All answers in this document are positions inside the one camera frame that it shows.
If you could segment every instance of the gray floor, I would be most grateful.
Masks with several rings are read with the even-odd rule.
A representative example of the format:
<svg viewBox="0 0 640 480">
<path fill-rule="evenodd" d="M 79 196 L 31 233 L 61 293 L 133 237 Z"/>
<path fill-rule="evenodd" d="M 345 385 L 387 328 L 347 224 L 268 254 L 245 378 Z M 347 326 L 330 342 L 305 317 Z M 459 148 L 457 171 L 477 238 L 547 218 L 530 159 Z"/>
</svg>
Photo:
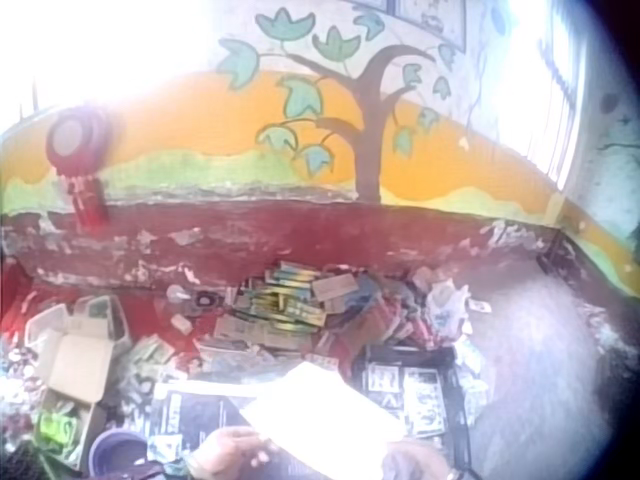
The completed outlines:
<svg viewBox="0 0 640 480">
<path fill-rule="evenodd" d="M 460 282 L 493 307 L 471 312 L 494 385 L 471 429 L 476 470 L 486 480 L 581 478 L 610 432 L 594 396 L 599 354 L 572 292 L 534 261 L 476 269 Z"/>
</svg>

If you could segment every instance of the fire extinguisher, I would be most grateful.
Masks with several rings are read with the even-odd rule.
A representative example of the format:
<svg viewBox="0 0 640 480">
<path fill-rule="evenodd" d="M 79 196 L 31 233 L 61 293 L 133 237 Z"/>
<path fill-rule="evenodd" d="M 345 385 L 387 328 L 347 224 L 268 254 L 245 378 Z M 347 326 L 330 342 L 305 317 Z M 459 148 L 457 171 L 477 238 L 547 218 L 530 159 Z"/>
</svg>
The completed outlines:
<svg viewBox="0 0 640 480">
<path fill-rule="evenodd" d="M 47 134 L 47 158 L 62 177 L 81 229 L 107 223 L 102 184 L 96 174 L 109 146 L 111 129 L 104 111 L 91 106 L 60 113 Z"/>
</svg>

